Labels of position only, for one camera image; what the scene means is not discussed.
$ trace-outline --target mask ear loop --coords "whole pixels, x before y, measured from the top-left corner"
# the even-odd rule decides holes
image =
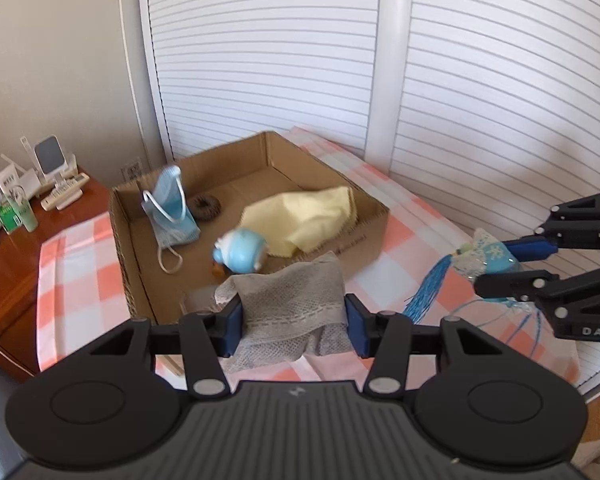
[[[182,183],[180,181],[180,179],[178,178],[176,180],[177,184],[178,184],[178,189],[180,190],[180,198],[182,199],[182,213],[180,214],[180,219],[176,220],[174,217],[172,217],[171,215],[169,215],[169,213],[167,213],[160,204],[158,204],[155,201],[154,196],[148,192],[148,191],[143,191],[142,192],[142,197],[144,198],[144,201],[146,202],[147,199],[149,199],[151,202],[154,203],[155,208],[160,211],[169,222],[171,222],[172,224],[179,224],[180,222],[182,222],[184,220],[184,217],[187,214],[187,202],[184,198],[184,189],[182,189]]]
[[[160,247],[158,247],[158,263],[160,264],[160,268],[167,274],[175,274],[176,272],[178,272],[180,270],[180,267],[182,267],[183,258],[172,248],[167,247],[167,249],[170,250],[171,253],[178,259],[178,263],[175,264],[171,269],[165,268],[164,264],[162,262],[162,249]]]

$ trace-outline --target round black motor cover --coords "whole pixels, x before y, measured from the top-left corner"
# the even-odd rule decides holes
[[[149,370],[108,356],[63,364],[29,380],[7,404],[9,432],[33,458],[61,468],[124,462],[176,423],[176,391]]]
[[[414,413],[451,455],[496,468],[569,460],[587,421],[580,394],[560,377],[491,355],[454,363],[423,384]]]

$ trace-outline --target table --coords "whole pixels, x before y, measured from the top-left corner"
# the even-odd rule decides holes
[[[382,253],[346,283],[372,312],[401,312],[429,269],[444,254],[469,240],[466,233],[397,182],[352,153],[315,134],[294,128],[288,138],[325,164],[343,173],[390,208]],[[59,234],[43,248],[38,301],[38,359],[42,368],[97,338],[128,319],[120,265],[109,216],[104,214]],[[509,344],[520,353],[573,382],[578,357],[573,341],[554,338],[544,317],[499,303],[476,302],[468,280],[450,271],[423,324],[437,325],[449,313],[461,316]],[[240,380],[355,380],[362,385],[371,360],[353,352],[303,356],[293,363],[230,374],[234,387]],[[408,388],[419,387],[434,373],[434,359],[413,356]],[[173,386],[186,389],[164,356],[156,373]]]
[[[36,358],[36,297],[42,244],[60,231],[107,210],[109,190],[95,179],[62,211],[44,211],[32,200],[38,228],[0,231],[0,368],[23,381],[39,371]]]

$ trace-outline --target louvered closet door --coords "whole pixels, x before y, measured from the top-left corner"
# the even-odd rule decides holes
[[[377,18],[378,0],[148,0],[167,151],[299,125],[361,154]]]
[[[600,0],[413,0],[390,170],[500,239],[600,192]],[[597,266],[597,251],[540,265]]]

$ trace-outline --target blue gripper pad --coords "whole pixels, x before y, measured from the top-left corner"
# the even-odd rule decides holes
[[[349,294],[344,297],[344,307],[347,312],[347,335],[349,335],[356,354],[367,358],[371,352],[371,341],[365,335],[365,319],[348,296]]]
[[[221,314],[229,310],[226,317],[226,333],[222,339],[222,355],[231,356],[238,348],[238,343],[242,339],[242,302],[239,298],[234,298],[222,310]]]
[[[503,243],[519,262],[546,260],[552,254],[558,252],[558,246],[541,237],[531,237],[530,240],[521,238],[520,240],[510,240]]]

